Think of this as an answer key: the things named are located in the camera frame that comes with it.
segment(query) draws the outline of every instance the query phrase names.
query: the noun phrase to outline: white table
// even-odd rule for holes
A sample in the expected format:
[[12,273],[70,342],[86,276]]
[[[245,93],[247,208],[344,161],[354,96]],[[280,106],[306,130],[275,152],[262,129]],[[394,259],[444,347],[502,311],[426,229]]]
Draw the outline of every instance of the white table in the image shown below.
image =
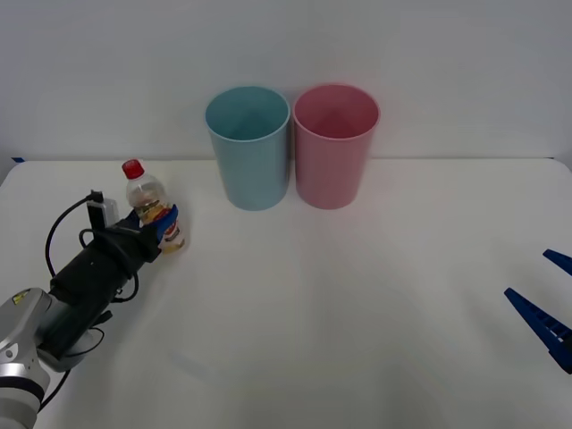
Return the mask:
[[[118,162],[27,162],[0,188],[0,299],[48,287],[54,219]],[[37,429],[569,428],[572,378],[502,292],[572,326],[572,174],[551,160],[376,160],[354,204],[249,213],[215,162],[148,162],[190,246],[140,272]],[[85,209],[55,235],[80,251]]]

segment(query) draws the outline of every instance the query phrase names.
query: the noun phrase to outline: plastic bottle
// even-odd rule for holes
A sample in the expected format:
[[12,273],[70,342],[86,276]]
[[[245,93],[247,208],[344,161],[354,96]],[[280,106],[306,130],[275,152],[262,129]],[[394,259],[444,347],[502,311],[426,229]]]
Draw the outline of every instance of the plastic bottle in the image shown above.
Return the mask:
[[[143,224],[152,223],[169,214],[172,204],[164,191],[163,184],[147,174],[137,159],[130,159],[122,166],[127,183],[127,200]],[[185,245],[185,239],[175,221],[165,232],[159,248],[168,254]]]

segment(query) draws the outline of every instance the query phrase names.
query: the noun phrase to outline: cup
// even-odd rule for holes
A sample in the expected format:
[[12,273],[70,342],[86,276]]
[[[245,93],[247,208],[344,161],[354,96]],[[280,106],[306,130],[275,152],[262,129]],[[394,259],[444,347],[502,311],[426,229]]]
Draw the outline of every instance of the cup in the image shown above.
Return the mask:
[[380,108],[362,89],[314,87],[294,105],[296,189],[309,205],[341,208],[358,194]]
[[276,91],[238,87],[206,108],[206,126],[228,199],[244,210],[276,205],[288,188],[290,106]]

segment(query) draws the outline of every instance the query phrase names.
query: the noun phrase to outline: blue cup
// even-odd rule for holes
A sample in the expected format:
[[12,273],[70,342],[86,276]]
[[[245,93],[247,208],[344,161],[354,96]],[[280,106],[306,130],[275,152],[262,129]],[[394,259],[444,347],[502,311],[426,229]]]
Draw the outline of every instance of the blue cup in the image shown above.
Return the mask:
[[228,199],[244,210],[264,210],[288,188],[290,106],[268,88],[238,87],[206,108],[216,160]]

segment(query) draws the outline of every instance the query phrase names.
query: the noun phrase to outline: cable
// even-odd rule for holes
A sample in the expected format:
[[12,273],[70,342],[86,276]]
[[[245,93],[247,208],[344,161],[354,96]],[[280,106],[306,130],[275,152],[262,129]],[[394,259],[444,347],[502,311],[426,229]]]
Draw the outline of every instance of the cable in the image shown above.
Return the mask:
[[134,299],[137,294],[139,293],[139,276],[137,275],[137,270],[132,270],[129,265],[129,256],[123,251],[123,249],[121,247],[119,247],[119,245],[113,241],[111,238],[109,238],[109,236],[107,236],[104,232],[98,231],[98,230],[92,230],[90,228],[87,228],[85,230],[81,230],[80,231],[80,244],[83,248],[85,248],[86,242],[83,239],[83,236],[87,233],[87,232],[91,232],[95,237],[98,237],[100,239],[103,239],[107,242],[107,244],[111,245],[122,257],[122,265],[123,268],[125,268],[125,270],[127,271],[127,273],[129,275],[133,276],[133,292],[129,295],[129,297],[127,298],[114,298],[113,303],[123,303],[123,302],[128,302],[131,301],[132,299]]
[[63,375],[63,377],[60,379],[60,382],[57,384],[57,386],[55,386],[55,389],[52,393],[50,393],[50,396],[48,396],[44,402],[41,403],[41,405],[39,406],[39,410],[38,413],[44,409],[46,407],[47,404],[50,403],[50,401],[55,397],[55,395],[57,395],[57,393],[60,391],[60,389],[62,389],[63,384],[65,383],[65,381],[68,379],[68,377],[70,376],[70,369],[68,369],[65,374]]
[[69,213],[71,213],[73,210],[75,210],[76,208],[78,208],[79,206],[81,206],[83,203],[86,203],[88,201],[90,201],[92,199],[91,195],[88,195],[85,198],[82,198],[80,201],[78,201],[77,203],[75,203],[73,206],[71,206],[70,208],[68,208],[67,210],[65,210],[62,214],[60,214],[60,216],[55,220],[54,224],[52,225],[52,229],[50,230],[50,232],[47,234],[47,239],[46,239],[46,249],[45,249],[45,254],[46,254],[46,264],[47,264],[47,269],[49,270],[50,274],[52,275],[52,277],[55,277],[55,271],[54,271],[54,267],[52,266],[52,260],[50,259],[50,246],[52,245],[52,238],[54,237],[54,233],[55,233],[55,229],[58,227],[58,225],[62,222],[62,220],[65,218],[65,216],[67,216]]
[[103,332],[101,329],[99,328],[89,328],[92,331],[98,331],[101,333],[101,337],[99,338],[99,341],[97,342],[97,344],[95,346],[93,346],[91,349],[87,349],[85,351],[81,351],[80,353],[71,353],[70,355],[65,355],[64,358],[76,358],[77,356],[83,356],[83,355],[87,355],[90,351],[93,351],[95,349],[97,349],[97,347],[99,347],[99,344],[101,344],[105,338],[105,332]]
[[137,273],[133,273],[133,292],[127,298],[114,298],[114,300],[111,302],[117,304],[128,302],[137,297],[138,293],[139,293],[139,276],[137,275]]

